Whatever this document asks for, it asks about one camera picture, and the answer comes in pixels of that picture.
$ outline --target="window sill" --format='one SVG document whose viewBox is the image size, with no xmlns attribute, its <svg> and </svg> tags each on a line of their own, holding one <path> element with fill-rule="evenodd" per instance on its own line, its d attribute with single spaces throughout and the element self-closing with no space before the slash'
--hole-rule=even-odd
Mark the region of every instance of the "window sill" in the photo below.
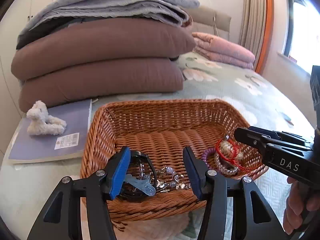
<svg viewBox="0 0 320 240">
<path fill-rule="evenodd" d="M 306 75 L 311 76 L 311 73 L 305 71 L 302 67 L 300 67 L 298 64 L 294 63 L 292 60 L 290 60 L 287 56 L 283 55 L 282 53 L 278 52 L 277 53 L 281 58 L 283 58 L 284 60 L 286 60 L 287 62 L 290 62 L 290 64 L 296 68 L 298 68 L 299 70 L 303 71 Z"/>
</svg>

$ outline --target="brown pillow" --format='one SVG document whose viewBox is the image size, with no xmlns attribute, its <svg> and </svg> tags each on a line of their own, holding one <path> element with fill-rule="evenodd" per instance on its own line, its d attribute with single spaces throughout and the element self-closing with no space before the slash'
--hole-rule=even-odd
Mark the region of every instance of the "brown pillow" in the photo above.
<svg viewBox="0 0 320 240">
<path fill-rule="evenodd" d="M 87 62 L 128 57 L 177 57 L 192 51 L 181 27 L 152 19 L 118 17 L 75 24 L 18 50 L 11 71 L 20 80 Z"/>
<path fill-rule="evenodd" d="M 27 80 L 19 107 L 27 112 L 37 100 L 52 107 L 112 94 L 173 92 L 183 88 L 183 81 L 178 66 L 167 58 L 98 61 Z"/>
</svg>

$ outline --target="headboard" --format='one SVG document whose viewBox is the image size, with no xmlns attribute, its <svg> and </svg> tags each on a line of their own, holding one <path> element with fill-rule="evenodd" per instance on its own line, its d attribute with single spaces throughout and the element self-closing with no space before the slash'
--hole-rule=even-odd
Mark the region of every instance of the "headboard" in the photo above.
<svg viewBox="0 0 320 240">
<path fill-rule="evenodd" d="M 220 37 L 229 40 L 230 16 L 206 6 L 200 6 L 199 8 L 193 9 L 184 8 L 184 10 L 193 19 L 193 32 L 218 34 Z"/>
</svg>

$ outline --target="window frame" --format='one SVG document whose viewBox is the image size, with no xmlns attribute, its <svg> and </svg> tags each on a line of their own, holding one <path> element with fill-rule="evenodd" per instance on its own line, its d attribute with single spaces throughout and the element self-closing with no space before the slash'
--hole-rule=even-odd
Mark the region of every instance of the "window frame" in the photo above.
<svg viewBox="0 0 320 240">
<path fill-rule="evenodd" d="M 285 48 L 283 54 L 286 57 L 289 57 L 292 45 L 292 37 L 293 37 L 293 3 L 297 2 L 306 6 L 306 4 L 302 0 L 287 0 L 288 4 L 288 31 L 287 31 L 287 41 L 285 43 Z"/>
</svg>

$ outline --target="beige curtain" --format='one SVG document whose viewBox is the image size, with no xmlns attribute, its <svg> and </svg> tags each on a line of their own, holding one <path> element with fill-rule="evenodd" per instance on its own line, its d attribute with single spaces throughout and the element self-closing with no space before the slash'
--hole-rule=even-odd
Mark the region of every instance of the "beige curtain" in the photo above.
<svg viewBox="0 0 320 240">
<path fill-rule="evenodd" d="M 256 57 L 257 66 L 266 26 L 267 0 L 244 0 L 239 44 Z"/>
</svg>

